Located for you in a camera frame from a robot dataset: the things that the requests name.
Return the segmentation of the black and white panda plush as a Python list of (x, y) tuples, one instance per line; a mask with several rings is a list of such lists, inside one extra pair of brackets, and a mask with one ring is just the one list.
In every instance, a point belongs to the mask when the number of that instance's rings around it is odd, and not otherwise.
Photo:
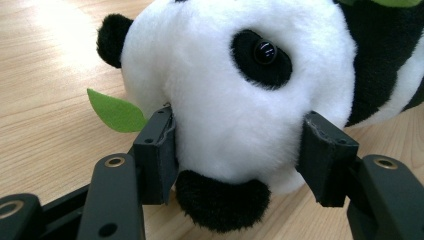
[(169, 105), (178, 202), (216, 232), (303, 184), (308, 113), (346, 128), (424, 103), (424, 0), (153, 0), (105, 17), (97, 51), (127, 96), (90, 91), (96, 114), (138, 132)]

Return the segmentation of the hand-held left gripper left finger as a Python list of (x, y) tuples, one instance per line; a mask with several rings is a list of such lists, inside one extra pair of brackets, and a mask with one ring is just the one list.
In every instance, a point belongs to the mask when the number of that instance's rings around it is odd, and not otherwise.
[(133, 143), (144, 205), (169, 202), (170, 191), (178, 175), (175, 129), (172, 109), (164, 107), (151, 116)]

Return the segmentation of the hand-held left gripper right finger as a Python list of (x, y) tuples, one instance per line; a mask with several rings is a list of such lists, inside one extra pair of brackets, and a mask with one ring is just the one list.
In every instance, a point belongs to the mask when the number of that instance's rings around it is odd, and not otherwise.
[(302, 124), (296, 170), (323, 207), (342, 207), (347, 174), (359, 144), (322, 115), (311, 111)]

